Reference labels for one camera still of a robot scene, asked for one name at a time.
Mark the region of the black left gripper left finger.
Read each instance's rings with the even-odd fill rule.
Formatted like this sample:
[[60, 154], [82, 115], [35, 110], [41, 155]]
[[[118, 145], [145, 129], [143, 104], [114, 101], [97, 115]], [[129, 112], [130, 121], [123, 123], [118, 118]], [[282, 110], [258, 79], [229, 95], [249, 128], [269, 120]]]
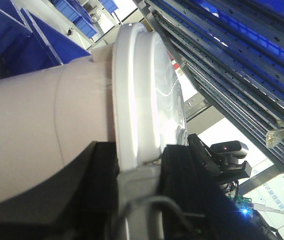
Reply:
[[0, 240], [103, 240], [117, 209], [114, 142], [92, 142], [46, 181], [0, 203]]

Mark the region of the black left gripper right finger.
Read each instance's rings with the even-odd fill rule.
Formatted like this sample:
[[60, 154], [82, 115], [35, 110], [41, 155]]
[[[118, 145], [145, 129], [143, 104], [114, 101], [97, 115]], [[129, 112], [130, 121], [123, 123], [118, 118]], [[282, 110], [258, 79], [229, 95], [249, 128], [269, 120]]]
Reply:
[[188, 147], [166, 146], [161, 159], [158, 193], [172, 200], [181, 214], [177, 216], [168, 207], [162, 207], [166, 240], [234, 239], [229, 221], [209, 209], [203, 190]]

